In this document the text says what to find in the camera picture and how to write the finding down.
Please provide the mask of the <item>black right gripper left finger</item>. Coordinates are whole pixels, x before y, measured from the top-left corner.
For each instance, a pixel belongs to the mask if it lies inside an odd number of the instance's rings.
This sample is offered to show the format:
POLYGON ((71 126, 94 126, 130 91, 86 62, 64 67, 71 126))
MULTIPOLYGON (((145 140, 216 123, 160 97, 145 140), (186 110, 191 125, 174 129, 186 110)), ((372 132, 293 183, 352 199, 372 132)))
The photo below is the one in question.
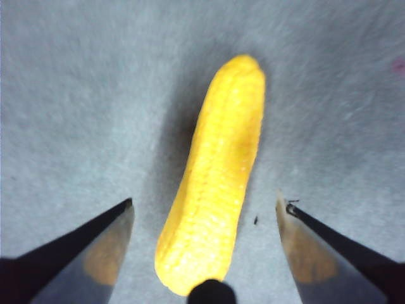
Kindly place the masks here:
POLYGON ((1 258, 1 303, 108 303, 130 242, 131 198, 17 258, 1 258))

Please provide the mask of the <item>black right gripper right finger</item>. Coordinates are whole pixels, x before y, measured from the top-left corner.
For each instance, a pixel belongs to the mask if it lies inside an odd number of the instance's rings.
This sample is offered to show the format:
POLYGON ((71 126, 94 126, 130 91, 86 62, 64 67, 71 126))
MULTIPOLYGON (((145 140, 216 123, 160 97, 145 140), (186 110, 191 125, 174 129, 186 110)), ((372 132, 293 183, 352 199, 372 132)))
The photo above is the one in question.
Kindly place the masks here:
POLYGON ((404 303, 404 264, 276 198, 277 225, 302 303, 404 303))

